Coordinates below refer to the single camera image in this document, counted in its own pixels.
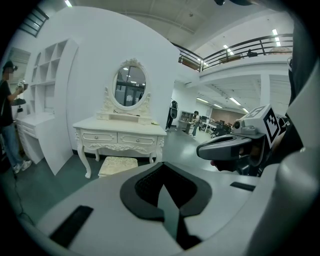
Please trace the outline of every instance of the stool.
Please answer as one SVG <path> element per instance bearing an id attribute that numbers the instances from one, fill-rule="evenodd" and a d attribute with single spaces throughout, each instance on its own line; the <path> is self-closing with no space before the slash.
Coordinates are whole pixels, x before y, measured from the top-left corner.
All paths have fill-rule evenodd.
<path id="1" fill-rule="evenodd" d="M 107 156 L 100 168 L 99 178 L 112 174 L 127 171 L 138 167 L 138 161 L 135 158 Z"/>

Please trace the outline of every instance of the white dressing table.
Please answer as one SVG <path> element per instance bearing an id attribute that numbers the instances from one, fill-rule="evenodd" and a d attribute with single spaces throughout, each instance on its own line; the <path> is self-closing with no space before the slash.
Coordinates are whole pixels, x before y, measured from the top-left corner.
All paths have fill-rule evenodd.
<path id="1" fill-rule="evenodd" d="M 125 61 L 119 70 L 124 67 L 137 67 L 143 71 L 146 86 L 142 98 L 132 106 L 123 106 L 117 102 L 114 97 L 117 71 L 113 82 L 105 88 L 101 111 L 97 112 L 96 116 L 73 124 L 77 152 L 85 166 L 85 177 L 88 179 L 91 177 L 91 168 L 85 156 L 85 148 L 95 151 L 96 161 L 100 160 L 99 149 L 101 148 L 115 151 L 133 150 L 149 155 L 150 163 L 153 163 L 155 153 L 156 162 L 162 161 L 164 136 L 167 133 L 159 125 L 151 124 L 149 109 L 151 84 L 148 73 L 136 59 Z"/>

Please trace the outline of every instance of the baseboard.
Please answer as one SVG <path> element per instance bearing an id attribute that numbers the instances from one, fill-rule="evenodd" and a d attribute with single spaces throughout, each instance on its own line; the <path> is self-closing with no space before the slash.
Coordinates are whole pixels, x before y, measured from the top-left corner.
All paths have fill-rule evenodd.
<path id="1" fill-rule="evenodd" d="M 75 150 L 75 149 L 72 149 L 72 152 L 73 152 L 74 155 L 79 155 L 78 151 Z M 85 154 L 85 156 L 87 158 L 96 158 L 96 154 L 94 154 L 94 153 L 84 152 L 84 154 Z M 100 159 L 105 159 L 106 157 L 114 157 L 114 155 L 100 154 Z M 132 157 L 132 158 L 135 158 L 138 161 L 138 163 L 139 162 L 149 162 L 149 157 Z"/>

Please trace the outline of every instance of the curved table leg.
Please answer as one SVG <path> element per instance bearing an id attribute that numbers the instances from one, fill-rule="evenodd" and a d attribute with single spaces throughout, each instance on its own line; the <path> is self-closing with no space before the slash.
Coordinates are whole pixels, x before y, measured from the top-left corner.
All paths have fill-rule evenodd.
<path id="1" fill-rule="evenodd" d="M 155 159 L 156 163 L 162 162 L 162 148 L 156 149 L 155 156 L 156 156 L 156 159 Z"/>
<path id="2" fill-rule="evenodd" d="M 99 149 L 96 149 L 96 150 L 95 150 L 95 160 L 96 160 L 97 162 L 100 161 Z"/>
<path id="3" fill-rule="evenodd" d="M 86 169 L 85 177 L 87 179 L 90 179 L 91 178 L 91 169 L 90 169 L 90 165 L 88 163 L 88 160 L 85 156 L 85 147 L 82 144 L 78 144 L 77 151 L 78 151 L 79 158 Z"/>
<path id="4" fill-rule="evenodd" d="M 154 163 L 154 160 L 152 159 L 152 153 L 150 153 L 150 155 L 149 155 L 149 162 L 150 162 L 150 164 Z"/>

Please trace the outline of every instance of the brown wall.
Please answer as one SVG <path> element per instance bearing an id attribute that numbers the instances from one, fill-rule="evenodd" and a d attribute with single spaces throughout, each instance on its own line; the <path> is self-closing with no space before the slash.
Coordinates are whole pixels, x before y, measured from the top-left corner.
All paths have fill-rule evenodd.
<path id="1" fill-rule="evenodd" d="M 225 124 L 227 123 L 233 124 L 236 119 L 240 119 L 244 115 L 245 114 L 213 108 L 211 113 L 211 118 L 213 118 L 215 121 L 223 120 Z"/>

